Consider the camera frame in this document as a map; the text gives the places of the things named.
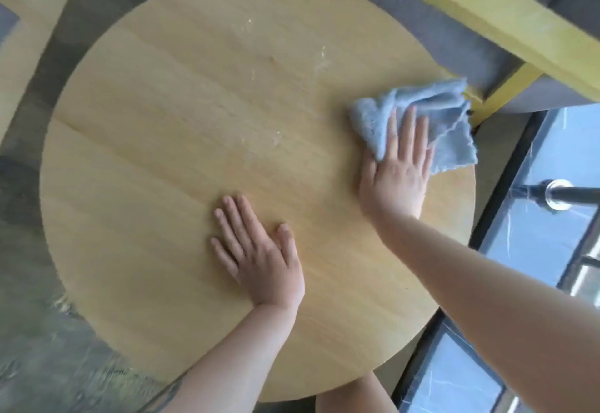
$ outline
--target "microfiber towel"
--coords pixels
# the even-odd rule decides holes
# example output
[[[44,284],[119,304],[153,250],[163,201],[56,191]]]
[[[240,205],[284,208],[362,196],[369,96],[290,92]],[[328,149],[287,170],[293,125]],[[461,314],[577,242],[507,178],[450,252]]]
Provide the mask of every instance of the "microfiber towel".
[[[436,145],[431,174],[471,165],[477,163],[477,151],[467,115],[470,102],[463,96],[466,86],[466,78],[460,78],[396,88],[376,99],[361,98],[350,107],[350,121],[375,160],[381,161],[392,111],[396,108],[399,130],[404,112],[415,105],[417,117],[429,116],[429,142]]]

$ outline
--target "tattoo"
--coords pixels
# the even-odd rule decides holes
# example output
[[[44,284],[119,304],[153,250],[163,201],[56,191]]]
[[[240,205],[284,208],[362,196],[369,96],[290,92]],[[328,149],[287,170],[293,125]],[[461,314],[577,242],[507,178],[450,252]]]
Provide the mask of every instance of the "tattoo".
[[[162,410],[164,410],[179,392],[179,388],[181,387],[181,384],[183,383],[184,377],[187,375],[187,373],[188,371],[186,370],[183,375],[155,395],[152,400],[139,409],[137,413],[160,413]]]

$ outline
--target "person's leg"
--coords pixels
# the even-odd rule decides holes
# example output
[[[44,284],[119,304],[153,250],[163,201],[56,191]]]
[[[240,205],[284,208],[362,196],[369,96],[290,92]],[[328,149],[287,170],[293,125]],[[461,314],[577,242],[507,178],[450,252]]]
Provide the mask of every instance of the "person's leg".
[[[373,372],[317,395],[316,413],[398,413]]]

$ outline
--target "forearm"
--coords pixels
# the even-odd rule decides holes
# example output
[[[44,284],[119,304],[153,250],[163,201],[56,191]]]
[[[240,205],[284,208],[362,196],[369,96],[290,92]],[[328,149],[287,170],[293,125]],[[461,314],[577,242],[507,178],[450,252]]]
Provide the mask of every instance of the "forearm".
[[[585,304],[427,227],[413,217],[378,226],[477,351],[540,412],[596,411],[600,316]]]
[[[290,312],[271,305],[253,309],[190,369],[161,411],[250,413],[294,320]]]

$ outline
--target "left hand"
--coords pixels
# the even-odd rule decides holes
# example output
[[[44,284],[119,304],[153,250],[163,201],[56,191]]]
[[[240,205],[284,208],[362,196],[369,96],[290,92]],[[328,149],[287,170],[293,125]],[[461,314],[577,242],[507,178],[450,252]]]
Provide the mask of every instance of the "left hand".
[[[223,204],[215,217],[225,244],[211,239],[217,257],[255,307],[274,305],[295,314],[304,297],[304,274],[292,231],[282,224],[270,237],[244,196],[225,196]]]

